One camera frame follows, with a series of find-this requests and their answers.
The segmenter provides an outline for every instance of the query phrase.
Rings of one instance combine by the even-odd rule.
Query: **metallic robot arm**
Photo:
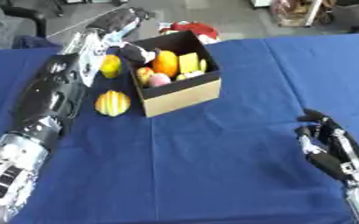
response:
[[[306,159],[330,177],[343,184],[344,197],[359,224],[359,144],[332,118],[305,109],[301,122],[316,123],[296,129]],[[327,147],[313,143],[320,141]]]
[[[13,124],[0,139],[0,223],[26,203],[42,164],[69,132],[108,48],[119,47],[125,58],[140,63],[156,57],[123,42],[148,17],[141,9],[119,8],[98,18],[52,56],[19,96]]]

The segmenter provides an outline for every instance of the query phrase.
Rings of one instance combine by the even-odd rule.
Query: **red object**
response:
[[[213,27],[203,24],[203,23],[189,23],[189,24],[179,24],[173,23],[170,28],[164,28],[160,30],[160,32],[167,32],[167,31],[192,31],[196,36],[200,36],[202,34],[209,36],[212,39],[217,39],[218,31]]]

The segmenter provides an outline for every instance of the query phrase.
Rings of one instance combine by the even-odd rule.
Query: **pink fruit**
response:
[[[161,87],[171,82],[172,81],[170,80],[170,78],[163,73],[155,73],[152,76],[150,76],[150,79],[148,80],[148,84],[152,88]]]

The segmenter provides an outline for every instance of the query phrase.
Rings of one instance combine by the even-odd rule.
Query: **yellow cube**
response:
[[[181,74],[190,74],[200,70],[199,56],[196,52],[179,56],[179,70]]]

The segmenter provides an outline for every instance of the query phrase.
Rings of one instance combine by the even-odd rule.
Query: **lemon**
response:
[[[101,72],[108,79],[116,78],[120,74],[121,60],[114,54],[106,55],[101,66]]]

